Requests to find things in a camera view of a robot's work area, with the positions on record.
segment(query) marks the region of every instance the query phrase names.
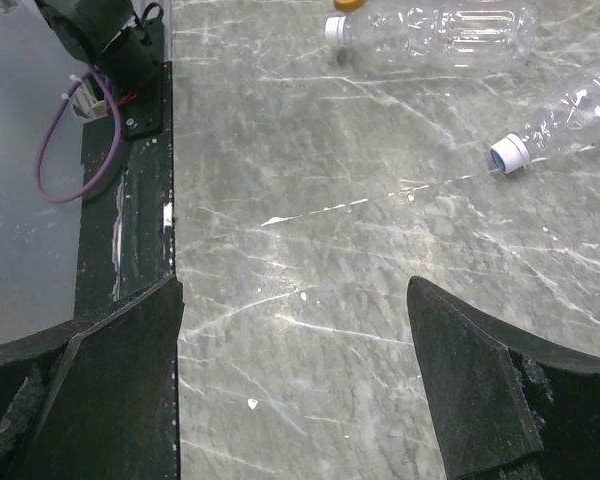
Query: bottle cap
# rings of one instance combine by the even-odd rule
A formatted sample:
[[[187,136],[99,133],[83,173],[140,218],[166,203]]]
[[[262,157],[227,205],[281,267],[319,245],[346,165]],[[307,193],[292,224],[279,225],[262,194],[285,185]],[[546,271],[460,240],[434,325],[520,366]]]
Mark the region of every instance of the bottle cap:
[[[324,38],[327,44],[341,47],[344,40],[344,23],[346,17],[329,17],[324,24]]]
[[[513,172],[531,160],[529,150],[515,133],[510,133],[491,147],[491,158],[502,173]]]
[[[364,5],[365,0],[333,0],[333,6],[341,12],[353,12]]]

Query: yellow cap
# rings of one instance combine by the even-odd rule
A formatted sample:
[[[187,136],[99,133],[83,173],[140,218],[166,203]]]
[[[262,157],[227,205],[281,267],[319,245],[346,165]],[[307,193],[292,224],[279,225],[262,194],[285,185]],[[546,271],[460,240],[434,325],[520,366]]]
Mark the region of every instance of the yellow cap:
[[[365,0],[333,0],[333,6],[341,12],[353,12],[364,5]]]

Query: empty bottle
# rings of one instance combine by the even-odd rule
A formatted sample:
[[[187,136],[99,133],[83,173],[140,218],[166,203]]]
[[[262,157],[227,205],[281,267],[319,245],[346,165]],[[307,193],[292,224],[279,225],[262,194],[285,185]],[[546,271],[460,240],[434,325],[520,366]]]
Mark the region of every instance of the empty bottle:
[[[520,0],[374,0],[328,18],[325,37],[377,67],[502,71],[526,63],[537,24],[538,9]]]
[[[600,59],[556,83],[505,138],[491,147],[504,173],[536,159],[577,152],[600,139]]]

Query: clear plastic bottle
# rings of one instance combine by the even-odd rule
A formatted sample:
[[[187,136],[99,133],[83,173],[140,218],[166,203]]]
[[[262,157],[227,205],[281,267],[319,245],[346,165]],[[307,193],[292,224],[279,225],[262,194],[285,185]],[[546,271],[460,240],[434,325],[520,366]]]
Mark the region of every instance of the clear plastic bottle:
[[[507,70],[524,65],[538,24],[520,0],[377,0],[327,19],[330,45],[381,67]]]
[[[577,152],[600,139],[600,58],[532,103],[519,128],[491,147],[504,173],[536,159]]]

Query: gray marble tabletop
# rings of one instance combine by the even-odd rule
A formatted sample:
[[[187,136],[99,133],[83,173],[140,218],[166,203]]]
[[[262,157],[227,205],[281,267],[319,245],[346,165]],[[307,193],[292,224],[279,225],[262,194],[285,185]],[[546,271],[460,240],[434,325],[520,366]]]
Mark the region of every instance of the gray marble tabletop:
[[[174,1],[183,479],[443,479],[413,275],[600,355],[600,145],[487,153],[600,53],[600,1],[538,4],[528,67],[466,78],[339,66],[328,0]]]

